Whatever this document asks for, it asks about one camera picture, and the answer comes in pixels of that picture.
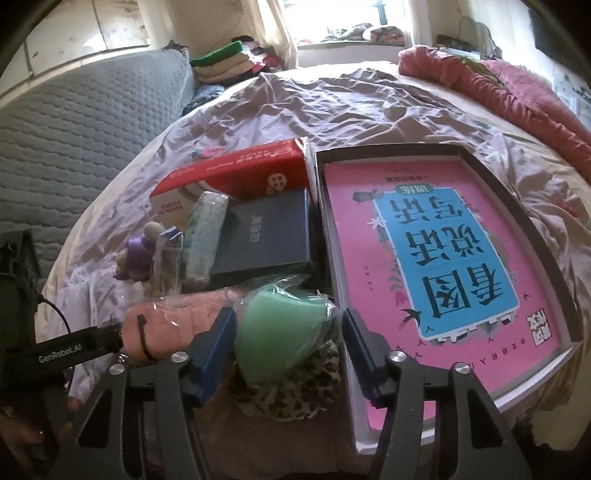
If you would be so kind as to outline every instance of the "window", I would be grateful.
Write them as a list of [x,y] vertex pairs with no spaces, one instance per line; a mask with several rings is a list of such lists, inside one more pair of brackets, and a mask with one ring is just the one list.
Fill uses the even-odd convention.
[[394,25],[410,31],[407,0],[283,0],[285,19],[300,44],[334,40],[352,27]]

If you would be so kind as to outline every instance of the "black cable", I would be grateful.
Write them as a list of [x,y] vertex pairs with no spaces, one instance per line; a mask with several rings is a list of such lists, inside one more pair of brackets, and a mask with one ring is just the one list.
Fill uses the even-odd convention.
[[156,360],[152,356],[150,350],[148,350],[148,345],[146,344],[146,333],[144,330],[146,323],[146,317],[144,317],[143,315],[138,315],[139,341],[142,344],[142,350],[144,351],[144,355],[146,356],[146,358],[151,362],[157,362],[158,360]]
[[41,303],[47,303],[52,309],[54,309],[57,312],[57,314],[61,317],[61,321],[64,322],[64,325],[66,326],[66,330],[68,331],[68,333],[72,333],[72,330],[70,330],[70,325],[68,324],[66,317],[64,317],[64,314],[61,312],[59,308],[56,307],[56,305],[53,302],[41,296]]
[[[48,304],[52,309],[54,309],[57,314],[60,316],[61,321],[64,323],[64,325],[66,326],[66,330],[68,331],[68,333],[72,333],[72,329],[70,328],[70,324],[68,323],[68,321],[66,320],[66,317],[64,316],[64,314],[61,312],[61,310],[59,308],[56,307],[56,304],[54,304],[52,301],[47,300],[43,295],[39,295],[40,296],[40,301],[39,303],[46,303]],[[70,377],[70,381],[68,382],[68,386],[67,386],[67,391],[66,391],[66,413],[67,413],[67,399],[70,396],[70,390],[72,388],[72,382],[74,381],[74,369],[76,368],[76,366],[72,367],[72,377]]]

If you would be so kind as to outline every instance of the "white curtain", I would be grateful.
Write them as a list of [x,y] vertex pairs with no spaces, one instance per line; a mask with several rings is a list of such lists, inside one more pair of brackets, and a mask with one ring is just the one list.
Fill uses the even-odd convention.
[[262,46],[275,48],[286,68],[297,67],[297,45],[292,38],[282,0],[240,0],[244,10],[243,23],[251,37]]
[[427,0],[404,0],[408,27],[413,45],[433,45],[431,21],[429,20],[429,2]]

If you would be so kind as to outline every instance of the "folded clothes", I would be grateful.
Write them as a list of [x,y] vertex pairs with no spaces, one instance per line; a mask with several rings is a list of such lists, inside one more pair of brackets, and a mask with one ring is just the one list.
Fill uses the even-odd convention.
[[263,58],[264,58],[263,56],[252,57],[251,59],[243,61],[242,63],[239,63],[238,65],[232,67],[231,69],[227,70],[226,72],[224,72],[220,75],[216,75],[215,77],[202,78],[202,77],[199,77],[199,75],[198,75],[197,78],[202,83],[220,83],[224,80],[228,80],[233,77],[237,77],[245,72],[248,72],[249,70],[251,70],[253,67],[255,67],[259,63],[262,64]]
[[257,42],[257,41],[243,41],[242,45],[244,45],[246,48],[248,48],[248,50],[250,50],[253,53],[254,53],[254,50],[262,48],[260,46],[259,42]]
[[279,59],[272,54],[268,54],[264,59],[263,63],[272,69],[276,69],[279,67]]
[[229,57],[235,55],[236,53],[240,53],[245,49],[242,42],[235,41],[229,43],[228,45],[223,46],[213,52],[196,59],[191,59],[191,67],[207,67],[210,65],[214,65],[222,60],[228,59]]
[[265,49],[263,47],[251,48],[251,53],[253,55],[261,55],[261,54],[265,53]]
[[241,41],[242,43],[247,41],[255,41],[250,35],[240,35],[239,37],[234,37],[230,41]]
[[236,65],[240,65],[242,62],[252,60],[253,55],[248,50],[241,51],[228,57],[222,61],[217,62],[215,65],[209,65],[207,67],[193,67],[193,71],[199,78],[211,78],[217,77],[222,73],[227,72]]
[[257,77],[258,74],[261,72],[270,73],[270,69],[269,69],[269,67],[267,67],[264,64],[263,65],[257,64],[257,66],[251,68],[250,70],[248,70],[248,72],[245,72],[242,75],[238,75],[237,77],[232,77],[231,79],[224,80],[222,82],[222,85],[224,87],[228,88],[228,87],[231,87],[232,85],[235,85],[237,83],[244,82],[244,80],[249,80],[254,77]]

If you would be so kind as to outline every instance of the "gray quilted mattress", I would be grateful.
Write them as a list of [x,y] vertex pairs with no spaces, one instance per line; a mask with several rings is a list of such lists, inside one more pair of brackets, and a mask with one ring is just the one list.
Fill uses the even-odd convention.
[[0,231],[31,228],[46,278],[78,217],[193,95],[182,51],[63,73],[0,109]]

